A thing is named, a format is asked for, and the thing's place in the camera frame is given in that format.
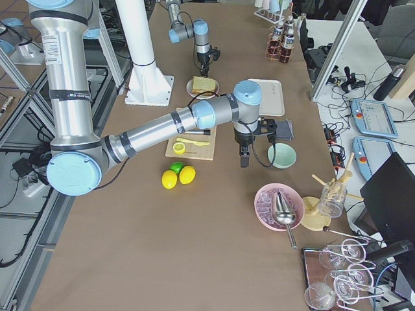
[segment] lemon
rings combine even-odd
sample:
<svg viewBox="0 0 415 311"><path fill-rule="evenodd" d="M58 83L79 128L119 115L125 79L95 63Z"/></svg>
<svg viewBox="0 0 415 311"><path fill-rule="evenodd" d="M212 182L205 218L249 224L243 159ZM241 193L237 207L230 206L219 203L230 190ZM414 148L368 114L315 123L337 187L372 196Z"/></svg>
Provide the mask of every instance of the lemon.
<svg viewBox="0 0 415 311"><path fill-rule="evenodd" d="M184 154L186 151L185 145L183 143L174 143L173 144L173 151L175 154Z"/></svg>
<svg viewBox="0 0 415 311"><path fill-rule="evenodd" d="M196 177L196 170L191 165L187 165L186 167L183 167L180 171L179 180L182 184L186 185L188 183L191 183L194 178Z"/></svg>
<svg viewBox="0 0 415 311"><path fill-rule="evenodd" d="M169 169L171 169L176 174L179 174L182 168L184 167L184 164L182 162L174 162Z"/></svg>
<svg viewBox="0 0 415 311"><path fill-rule="evenodd" d="M172 189L177 184L177 174L172 170L166 170L161 177L161 183L166 189Z"/></svg>

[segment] green bowl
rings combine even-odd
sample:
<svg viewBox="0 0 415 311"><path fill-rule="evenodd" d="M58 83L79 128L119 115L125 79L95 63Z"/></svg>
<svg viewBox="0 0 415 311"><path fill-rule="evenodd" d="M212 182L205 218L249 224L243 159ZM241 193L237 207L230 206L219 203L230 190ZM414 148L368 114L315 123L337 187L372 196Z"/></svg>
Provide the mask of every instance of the green bowl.
<svg viewBox="0 0 415 311"><path fill-rule="evenodd" d="M291 146L287 144L276 144L276 156L272 165L278 168L287 168L293 165L297 160L297 154ZM271 162L274 156L274 148L268 149L268 160Z"/></svg>

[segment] warning label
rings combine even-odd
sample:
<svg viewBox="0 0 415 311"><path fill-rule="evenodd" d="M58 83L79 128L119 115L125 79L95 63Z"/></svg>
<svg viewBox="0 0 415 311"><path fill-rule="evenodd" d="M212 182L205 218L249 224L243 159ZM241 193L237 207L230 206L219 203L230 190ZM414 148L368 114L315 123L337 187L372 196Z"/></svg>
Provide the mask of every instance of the warning label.
<svg viewBox="0 0 415 311"><path fill-rule="evenodd" d="M60 65L62 57L60 54L59 37L56 34L42 36L43 51L45 53L46 65Z"/></svg>

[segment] black thermos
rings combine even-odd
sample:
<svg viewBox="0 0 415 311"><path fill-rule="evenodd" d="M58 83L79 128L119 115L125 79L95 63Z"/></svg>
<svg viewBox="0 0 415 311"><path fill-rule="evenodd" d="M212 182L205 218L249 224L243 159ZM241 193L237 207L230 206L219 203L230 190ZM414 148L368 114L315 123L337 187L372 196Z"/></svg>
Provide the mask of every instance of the black thermos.
<svg viewBox="0 0 415 311"><path fill-rule="evenodd" d="M382 101L386 98L389 92L394 88L394 86L401 80L402 74L405 71L404 65L397 65L394 70L387 76L385 81L382 82L381 86L375 94L373 94L373 98Z"/></svg>

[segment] blue cable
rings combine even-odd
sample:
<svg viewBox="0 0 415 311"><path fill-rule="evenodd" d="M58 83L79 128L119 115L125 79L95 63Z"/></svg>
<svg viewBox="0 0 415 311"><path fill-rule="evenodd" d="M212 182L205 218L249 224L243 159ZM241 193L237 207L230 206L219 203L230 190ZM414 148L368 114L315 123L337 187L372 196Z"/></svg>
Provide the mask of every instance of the blue cable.
<svg viewBox="0 0 415 311"><path fill-rule="evenodd" d="M379 284L379 281L381 280L382 274L383 274L383 273L384 273L387 269L389 269L390 267L395 266L395 265L397 265L397 263L396 263L396 262L393 262L393 263L391 263L391 264L389 264L389 265L387 265L386 267L384 267L384 268L383 268L383 270L382 270L382 271L379 273L379 275L377 276L375 286L377 286L377 285ZM376 297L373 297L373 311L376 311L375 304L376 304Z"/></svg>

